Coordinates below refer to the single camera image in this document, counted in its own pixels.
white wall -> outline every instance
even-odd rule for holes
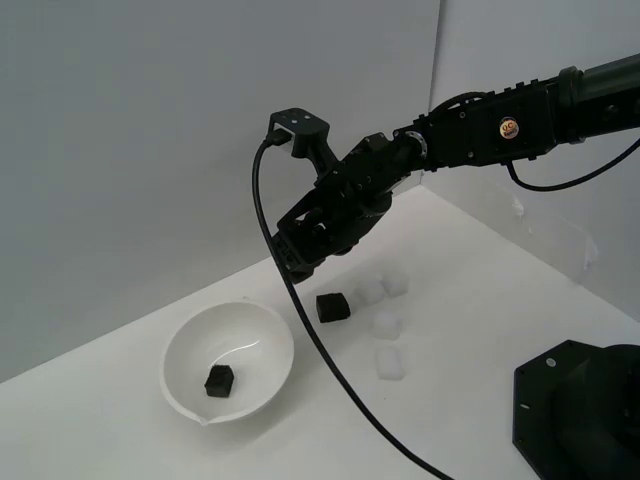
[[[637,0],[445,0],[433,105],[465,91],[499,91],[567,66],[584,70],[639,53],[639,20]],[[516,167],[529,183],[566,181],[613,159],[638,136],[636,130],[593,138]],[[558,193],[521,190],[505,170],[441,171],[426,174],[423,183],[640,319],[640,154]],[[515,218],[509,192],[524,205],[524,219]],[[581,273],[585,249],[593,251],[589,237],[598,260]]]
[[[269,114],[343,155],[426,111],[438,3],[1,2],[0,381],[266,257]],[[265,160],[275,220],[313,170]]]

white ice cube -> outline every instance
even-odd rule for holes
[[[409,275],[399,268],[394,268],[382,276],[382,287],[391,298],[399,297],[409,291]]]
[[[381,310],[373,316],[373,336],[381,340],[396,340],[400,336],[402,321],[395,313]]]
[[[378,347],[376,349],[376,370],[381,380],[402,380],[404,369],[400,360],[400,350],[394,346]]]
[[[384,288],[379,280],[367,278],[359,283],[356,294],[365,305],[373,305],[384,298]]]

white table surface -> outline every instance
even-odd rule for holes
[[[572,338],[640,343],[640,324],[422,187],[396,199],[374,232],[299,288],[340,291],[386,262],[410,292],[319,326],[379,419],[456,479],[537,477],[511,444],[513,370]],[[296,358],[275,400],[248,419],[201,427],[158,386],[171,333],[208,304],[242,296],[289,322]],[[400,312],[407,376],[377,379],[376,308]],[[386,443],[306,337],[271,260],[260,262],[0,384],[5,479],[410,479],[429,476]]]

black cable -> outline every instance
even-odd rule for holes
[[[413,453],[411,450],[405,447],[396,437],[394,437],[391,434],[391,432],[389,432],[378,421],[378,419],[373,415],[373,413],[371,413],[371,411],[369,411],[369,409],[364,404],[364,402],[360,399],[360,397],[358,397],[358,394],[355,392],[353,387],[351,387],[351,385],[349,384],[347,379],[344,377],[344,375],[342,375],[342,372],[340,372],[340,370],[338,369],[338,366],[335,364],[335,362],[331,358],[331,355],[322,344],[322,340],[320,340],[320,337],[318,337],[318,334],[314,330],[313,325],[311,325],[311,321],[309,320],[309,317],[307,316],[307,313],[305,312],[304,307],[302,306],[302,302],[298,297],[296,289],[293,286],[293,282],[289,277],[289,272],[287,271],[285,262],[280,257],[280,254],[276,249],[273,243],[273,240],[271,239],[271,233],[269,232],[269,227],[267,226],[267,221],[264,217],[264,212],[262,210],[262,201],[260,200],[259,177],[260,177],[260,163],[262,161],[262,156],[267,148],[271,147],[272,145],[282,145],[283,143],[286,143],[286,141],[288,141],[288,139],[290,138],[291,138],[290,134],[285,132],[284,130],[275,130],[271,132],[269,135],[267,135],[267,138],[262,142],[262,144],[258,148],[258,151],[256,152],[256,156],[253,160],[253,172],[252,172],[251,179],[252,179],[252,191],[253,191],[253,204],[256,209],[256,215],[258,216],[258,223],[260,224],[260,230],[262,231],[262,235],[264,236],[264,239],[267,242],[267,247],[269,247],[269,252],[271,252],[271,256],[273,257],[273,260],[276,263],[276,267],[278,267],[278,271],[280,272],[280,276],[282,277],[284,286],[286,287],[287,292],[289,292],[291,301],[293,302],[293,305],[296,311],[298,312],[298,315],[300,315],[300,320],[302,320],[302,324],[304,325],[304,328],[307,330],[307,333],[309,334],[311,341],[313,342],[315,347],[318,349],[320,356],[322,357],[324,362],[327,364],[327,367],[329,367],[329,370],[331,370],[331,373],[333,373],[334,377],[336,377],[336,380],[338,380],[338,383],[340,383],[342,388],[344,388],[345,392],[347,392],[347,395],[349,396],[349,398],[351,398],[353,403],[356,404],[356,407],[358,407],[358,410],[360,410],[360,412],[362,412],[365,418],[369,420],[369,423],[373,425],[373,427],[378,431],[378,433],[380,433],[384,438],[386,438],[387,441],[389,441],[389,443],[391,443],[391,445],[393,445],[405,457],[407,457],[409,460],[411,460],[420,468],[429,472],[434,477],[440,480],[453,480],[451,477],[441,472],[440,470],[430,465],[429,463],[425,462],[420,457],[418,457],[415,453]]]
[[[567,188],[575,187],[576,185],[580,185],[593,178],[596,178],[598,175],[606,172],[607,170],[615,167],[617,164],[622,162],[625,158],[627,158],[629,155],[635,152],[638,149],[638,147],[640,147],[640,139],[636,140],[636,142],[633,145],[631,145],[629,148],[627,148],[624,152],[622,152],[620,155],[618,155],[616,158],[611,160],[606,165],[603,165],[602,167],[594,170],[591,173],[588,173],[583,177],[576,178],[574,180],[571,180],[565,183],[558,183],[557,185],[544,185],[544,186],[530,185],[520,180],[520,178],[518,177],[518,174],[516,173],[516,169],[513,166],[513,162],[508,162],[506,165],[507,165],[507,170],[509,171],[509,176],[511,177],[511,180],[513,180],[516,183],[516,185],[522,188],[526,188],[527,190],[532,190],[534,192],[557,192],[558,190],[565,190]]]

robotic arm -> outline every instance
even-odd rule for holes
[[[640,54],[586,71],[565,68],[546,81],[504,92],[458,95],[393,139],[365,137],[339,161],[329,124],[299,108],[271,115],[269,132],[292,135],[295,158],[309,159],[314,188],[279,222],[273,241],[294,283],[329,255],[343,255],[391,207],[393,188],[411,172],[534,160],[563,143],[640,127]]]

